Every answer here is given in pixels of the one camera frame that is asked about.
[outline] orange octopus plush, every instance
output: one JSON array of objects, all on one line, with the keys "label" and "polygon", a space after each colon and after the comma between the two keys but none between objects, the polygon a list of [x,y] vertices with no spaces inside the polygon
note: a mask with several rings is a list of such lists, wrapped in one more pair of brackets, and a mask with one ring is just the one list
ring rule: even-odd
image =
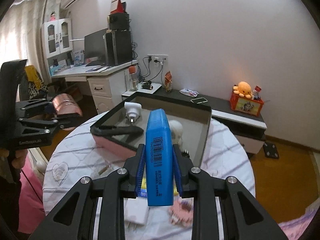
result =
[{"label": "orange octopus plush", "polygon": [[247,82],[241,81],[237,86],[233,87],[233,92],[236,95],[246,97],[248,99],[253,98],[253,94],[251,93],[251,87]]}]

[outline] curtain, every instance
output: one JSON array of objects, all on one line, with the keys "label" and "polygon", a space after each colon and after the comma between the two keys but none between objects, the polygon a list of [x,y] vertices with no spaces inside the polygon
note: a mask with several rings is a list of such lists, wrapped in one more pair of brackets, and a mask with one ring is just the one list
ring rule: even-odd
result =
[{"label": "curtain", "polygon": [[0,66],[7,61],[27,59],[45,82],[41,26],[47,0],[23,0],[13,4],[0,22]]},{"label": "curtain", "polygon": [[44,11],[44,22],[49,22],[51,14],[55,12],[56,19],[62,19],[60,12],[61,0],[47,0],[47,4]]}]

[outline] round table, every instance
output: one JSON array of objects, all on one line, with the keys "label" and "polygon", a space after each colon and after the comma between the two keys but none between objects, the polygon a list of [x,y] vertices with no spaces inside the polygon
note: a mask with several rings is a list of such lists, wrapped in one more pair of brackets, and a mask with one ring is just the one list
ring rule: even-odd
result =
[{"label": "round table", "polygon": [[[105,177],[124,164],[119,157],[96,145],[90,133],[90,126],[103,114],[97,115],[72,131],[56,148],[48,163],[43,185],[44,211],[48,214],[71,187],[83,176],[92,179]],[[246,152],[228,127],[211,119],[201,169],[211,176],[225,179],[237,177],[255,196],[254,175]],[[218,198],[217,212],[220,215]],[[172,225],[169,222],[168,207],[151,207],[145,226],[126,228],[126,239],[191,239],[191,228]],[[97,209],[96,225],[99,220]]]}]

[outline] black tray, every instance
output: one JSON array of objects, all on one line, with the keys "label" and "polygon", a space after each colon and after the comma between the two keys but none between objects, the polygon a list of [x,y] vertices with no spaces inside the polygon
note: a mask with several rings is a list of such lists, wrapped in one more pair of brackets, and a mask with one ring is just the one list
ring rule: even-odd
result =
[{"label": "black tray", "polygon": [[135,92],[95,122],[91,126],[91,131],[93,127],[99,128],[101,125],[129,126],[129,120],[125,116],[125,102],[136,102],[142,105],[141,116],[134,125],[144,130],[143,135],[116,135],[105,137],[106,139],[136,151],[140,143],[145,144],[145,131],[150,111],[162,108],[168,120],[178,120],[183,126],[181,151],[188,150],[194,165],[200,165],[208,136],[211,107],[159,95]]}]

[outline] red box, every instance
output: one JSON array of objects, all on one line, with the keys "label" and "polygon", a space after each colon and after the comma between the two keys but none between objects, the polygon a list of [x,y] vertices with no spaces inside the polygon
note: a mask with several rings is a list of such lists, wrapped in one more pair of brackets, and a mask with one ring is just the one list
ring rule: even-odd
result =
[{"label": "red box", "polygon": [[239,95],[236,95],[234,92],[231,93],[230,98],[231,109],[233,111],[239,111],[246,114],[252,114],[258,116],[263,107],[263,100],[254,100],[248,98],[242,98]]}]

